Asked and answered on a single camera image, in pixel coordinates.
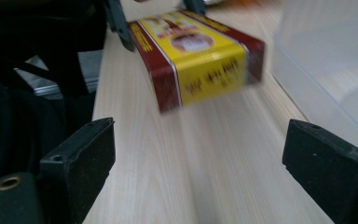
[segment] black fabric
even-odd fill
[[[37,175],[39,160],[91,121],[94,97],[49,101],[0,83],[0,177]]]

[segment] light wood surface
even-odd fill
[[[122,4],[130,21],[178,3]],[[208,9],[268,44],[264,80],[165,115],[138,53],[107,35],[94,118],[116,121],[117,158],[85,223],[332,223],[282,165],[288,121],[303,117],[269,69],[281,14],[280,0]]]

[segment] yellow label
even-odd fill
[[[245,50],[179,12],[140,23],[173,62],[183,105],[243,86]]]

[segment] transparent bin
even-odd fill
[[[272,73],[307,119],[358,147],[358,1],[285,0]]]

